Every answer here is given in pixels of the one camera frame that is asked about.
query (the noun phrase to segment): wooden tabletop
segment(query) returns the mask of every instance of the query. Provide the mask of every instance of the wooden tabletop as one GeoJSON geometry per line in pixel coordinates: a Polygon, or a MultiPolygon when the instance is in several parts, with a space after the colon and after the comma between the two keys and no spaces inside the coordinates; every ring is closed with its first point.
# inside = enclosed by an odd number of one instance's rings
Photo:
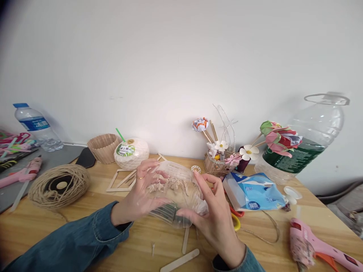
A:
{"type": "MultiPolygon", "coordinates": [[[[157,155],[150,155],[150,157],[156,158],[157,155]]],[[[168,156],[166,159],[188,168],[198,165],[204,170],[203,160],[168,156]]],[[[118,168],[115,163],[104,165],[97,162],[94,167],[88,169],[91,174],[91,186],[88,192],[72,205],[63,208],[62,214],[69,221],[74,221],[90,215],[114,200],[125,197],[126,192],[106,193],[106,188],[118,168]]],[[[122,180],[127,174],[128,172],[120,172],[117,180],[122,180]]],[[[252,165],[246,168],[245,174],[254,174],[252,165]]],[[[298,200],[298,205],[301,206],[300,219],[311,227],[313,233],[322,241],[363,263],[363,242],[360,238],[297,179],[290,181],[288,185],[303,195],[303,198],[298,200]]],[[[239,230],[237,235],[248,245],[267,272],[297,271],[296,264],[289,253],[289,221],[296,216],[296,206],[293,206],[290,212],[277,210],[268,213],[281,230],[281,238],[277,244],[267,244],[242,230],[239,230]]],[[[240,221],[243,228],[269,241],[276,238],[276,231],[263,212],[247,212],[240,221]]],[[[35,207],[25,197],[15,212],[9,213],[7,210],[0,215],[2,263],[9,263],[64,224],[64,219],[59,215],[35,207]]],[[[152,216],[147,216],[134,223],[130,229],[129,239],[121,243],[112,256],[91,267],[89,271],[160,271],[161,267],[183,255],[183,237],[184,229],[174,229],[152,216]],[[151,255],[152,243],[155,243],[154,257],[151,255]]],[[[199,240],[197,239],[195,227],[192,226],[187,253],[196,248],[200,249],[201,254],[175,271],[213,270],[211,259],[215,252],[208,246],[203,235],[200,234],[199,240]]],[[[341,272],[347,271],[340,265],[338,268],[341,272]]],[[[328,264],[317,260],[316,265],[309,271],[332,272],[333,270],[328,264]]]]}

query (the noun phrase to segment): denim sleeve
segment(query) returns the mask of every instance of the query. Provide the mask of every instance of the denim sleeve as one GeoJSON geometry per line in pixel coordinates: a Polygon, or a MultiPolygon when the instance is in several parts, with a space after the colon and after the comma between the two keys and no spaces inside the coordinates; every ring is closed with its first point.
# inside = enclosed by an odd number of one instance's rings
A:
{"type": "Polygon", "coordinates": [[[246,255],[242,263],[235,269],[230,270],[222,258],[217,255],[213,259],[213,268],[215,272],[265,272],[260,263],[256,260],[252,251],[246,246],[246,255]]]}
{"type": "Polygon", "coordinates": [[[133,224],[122,225],[122,231],[112,225],[111,210],[116,203],[60,227],[11,262],[4,271],[84,271],[111,255],[117,244],[129,237],[133,224]]]}

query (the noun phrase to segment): jute twine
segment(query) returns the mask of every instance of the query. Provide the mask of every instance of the jute twine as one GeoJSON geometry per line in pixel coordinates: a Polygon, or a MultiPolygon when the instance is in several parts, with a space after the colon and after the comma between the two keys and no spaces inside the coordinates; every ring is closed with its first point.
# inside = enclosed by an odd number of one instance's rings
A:
{"type": "Polygon", "coordinates": [[[35,206],[58,213],[68,221],[58,209],[80,198],[87,191],[89,184],[90,174],[86,168],[76,164],[65,164],[54,167],[38,177],[32,184],[28,196],[35,206]],[[66,176],[70,176],[71,181],[63,193],[48,190],[53,182],[58,183],[62,177],[66,176]]]}

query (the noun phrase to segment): white flower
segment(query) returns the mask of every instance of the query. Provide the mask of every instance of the white flower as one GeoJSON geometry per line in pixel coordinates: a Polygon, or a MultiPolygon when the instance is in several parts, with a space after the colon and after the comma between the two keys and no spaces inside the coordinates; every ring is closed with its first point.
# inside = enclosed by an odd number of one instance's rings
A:
{"type": "Polygon", "coordinates": [[[225,151],[228,148],[226,141],[216,141],[215,144],[216,145],[214,146],[214,148],[221,152],[225,151]]]}
{"type": "Polygon", "coordinates": [[[252,145],[245,145],[243,148],[239,150],[239,153],[242,156],[242,160],[249,161],[251,160],[257,160],[258,159],[258,153],[260,150],[257,147],[252,147],[252,145]]]}

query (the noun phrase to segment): coconut label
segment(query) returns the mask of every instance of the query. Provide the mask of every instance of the coconut label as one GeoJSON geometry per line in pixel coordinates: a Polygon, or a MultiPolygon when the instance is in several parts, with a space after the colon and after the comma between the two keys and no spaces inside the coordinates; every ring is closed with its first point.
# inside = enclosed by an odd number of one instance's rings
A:
{"type": "Polygon", "coordinates": [[[128,157],[135,153],[135,147],[133,145],[120,144],[116,149],[116,154],[122,157],[128,157]]]}

